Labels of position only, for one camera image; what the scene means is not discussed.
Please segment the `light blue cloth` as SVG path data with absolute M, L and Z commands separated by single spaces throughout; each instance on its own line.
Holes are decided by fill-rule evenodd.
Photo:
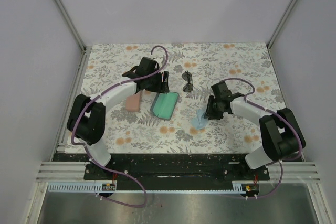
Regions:
M 208 119 L 204 118 L 205 112 L 205 109 L 198 109 L 196 111 L 196 116 L 191 120 L 192 127 L 200 130 L 207 125 Z

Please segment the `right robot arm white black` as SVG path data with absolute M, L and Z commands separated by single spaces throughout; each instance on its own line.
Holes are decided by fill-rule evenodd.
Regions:
M 239 166 L 243 179 L 252 179 L 264 165 L 301 157 L 306 142 L 289 108 L 272 111 L 248 99 L 255 88 L 247 94 L 232 93 L 224 80 L 212 85 L 211 90 L 213 95 L 208 98 L 205 119 L 221 120 L 227 113 L 243 117 L 260 128 L 262 146 L 247 154 L 245 163 Z

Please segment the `blue-grey glasses case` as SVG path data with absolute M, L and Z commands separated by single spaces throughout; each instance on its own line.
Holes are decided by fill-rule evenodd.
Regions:
M 177 92 L 157 93 L 151 106 L 151 112 L 157 118 L 168 121 L 173 116 L 178 99 Z

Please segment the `pink glasses case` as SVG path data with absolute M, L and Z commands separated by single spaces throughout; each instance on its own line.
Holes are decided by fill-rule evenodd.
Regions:
M 125 109 L 129 112 L 139 112 L 142 99 L 142 91 L 127 97 Z

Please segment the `black sunglasses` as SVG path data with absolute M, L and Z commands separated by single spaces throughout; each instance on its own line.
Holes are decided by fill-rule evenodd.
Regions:
M 192 74 L 186 71 L 182 74 L 182 78 L 186 81 L 186 84 L 183 87 L 183 91 L 187 93 L 192 92 L 194 87 Z

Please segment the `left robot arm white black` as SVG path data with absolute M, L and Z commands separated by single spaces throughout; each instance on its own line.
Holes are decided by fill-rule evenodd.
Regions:
M 100 94 L 92 97 L 84 94 L 76 96 L 67 122 L 71 132 L 71 143 L 83 146 L 91 162 L 97 164 L 96 174 L 109 179 L 114 173 L 103 135 L 106 113 L 128 97 L 147 90 L 155 93 L 169 92 L 169 72 L 158 66 L 158 62 L 144 57 L 139 65 L 125 72 L 120 81 Z

